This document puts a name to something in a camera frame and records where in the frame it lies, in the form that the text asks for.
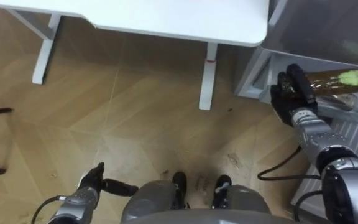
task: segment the wire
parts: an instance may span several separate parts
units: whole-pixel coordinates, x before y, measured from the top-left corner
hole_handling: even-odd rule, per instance
[[[258,173],[258,179],[259,180],[263,180],[263,181],[278,181],[278,180],[298,180],[298,179],[316,179],[316,180],[321,180],[321,177],[319,175],[288,175],[288,176],[281,176],[281,177],[263,177],[263,175],[268,174],[270,172],[273,172],[279,168],[281,168],[282,166],[284,166],[287,162],[289,162],[290,160],[292,160],[296,155],[299,154],[299,152],[301,152],[302,148],[301,146],[298,146],[298,148],[295,150],[295,152],[293,152],[288,158],[284,159],[284,161],[282,161],[281,163],[277,164],[276,166],[273,166],[272,168],[269,168],[267,170],[264,170],[260,173]],[[302,202],[304,200],[306,200],[309,197],[315,196],[315,195],[319,195],[319,194],[323,194],[323,192],[321,190],[316,190],[316,191],[312,191],[312,192],[308,192],[305,193],[304,195],[302,195],[298,201],[296,201],[294,210],[293,210],[293,215],[294,215],[294,219],[296,222],[299,222],[299,208],[300,205],[302,204]]]
[[[322,190],[315,190],[315,191],[312,191],[312,192],[308,192],[304,195],[302,195],[298,201],[296,202],[295,204],[295,208],[293,209],[293,218],[296,222],[300,222],[300,219],[299,219],[299,207],[301,206],[302,202],[312,196],[315,196],[315,195],[321,195],[323,194],[323,191]]]
[[[319,180],[320,176],[318,175],[288,175],[283,177],[263,177],[263,175],[268,174],[270,172],[273,172],[277,170],[278,168],[281,168],[284,166],[288,161],[292,160],[298,153],[302,150],[301,146],[298,146],[296,151],[292,153],[288,158],[286,158],[284,161],[279,163],[276,166],[273,166],[272,168],[269,168],[267,170],[264,170],[260,173],[258,173],[258,179],[263,181],[277,181],[277,180],[297,180],[297,179],[316,179]]]
[[[35,220],[37,219],[38,214],[40,213],[41,209],[46,206],[49,203],[52,202],[56,202],[59,200],[62,200],[63,198],[65,198],[66,196],[62,196],[62,195],[56,195],[54,197],[51,197],[49,199],[46,199],[46,201],[42,202],[42,204],[37,208],[37,210],[35,211],[32,219],[31,219],[31,224],[35,224]]]

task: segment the bottle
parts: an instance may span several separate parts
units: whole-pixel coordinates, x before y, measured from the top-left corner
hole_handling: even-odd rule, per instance
[[[325,72],[305,73],[310,82],[310,87],[316,96],[340,95],[358,92],[358,70],[332,70]],[[293,81],[288,75],[278,76],[278,84],[283,96],[299,97]]]

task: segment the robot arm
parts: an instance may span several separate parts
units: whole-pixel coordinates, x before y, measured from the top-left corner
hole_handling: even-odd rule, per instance
[[[101,162],[81,178],[77,191],[67,197],[58,197],[63,204],[48,224],[89,224],[92,221],[93,210],[98,206],[102,190],[110,194],[130,197],[139,189],[117,180],[103,179],[103,172],[104,163]],[[44,205],[37,210],[32,223],[35,223],[35,218]]]
[[[272,86],[272,105],[280,119],[294,127],[303,152],[321,175],[327,218],[333,223],[358,224],[358,157],[343,136],[317,117],[317,104],[301,68],[290,65],[280,75],[290,76],[304,97],[284,99],[278,86]]]

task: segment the desk frame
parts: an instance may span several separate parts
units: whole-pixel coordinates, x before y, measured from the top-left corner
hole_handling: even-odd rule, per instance
[[[32,82],[41,85],[44,82],[44,76],[47,69],[50,53],[55,40],[56,32],[59,27],[61,15],[52,14],[48,25],[43,24],[33,12],[18,11],[7,9],[14,17],[20,20],[29,29],[34,31],[44,41],[35,64],[32,75]],[[216,52],[218,44],[208,42],[206,60],[203,72],[203,81],[201,82],[199,109],[210,110],[213,96],[215,69],[216,69]]]

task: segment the wooden floor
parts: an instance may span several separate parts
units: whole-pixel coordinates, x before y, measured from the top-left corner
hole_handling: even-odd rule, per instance
[[[258,190],[274,214],[297,182],[265,183],[261,170],[297,143],[269,105],[232,95],[236,48],[219,47],[211,111],[198,109],[206,44],[96,30],[64,18],[44,85],[31,83],[39,38],[0,11],[0,224],[30,223],[37,206],[72,193],[82,173],[106,163],[105,177],[142,185],[189,178],[191,207],[207,207],[216,177]],[[299,156],[275,175],[304,172]],[[127,198],[101,196],[93,223],[118,223]],[[58,203],[46,207],[46,223]]]

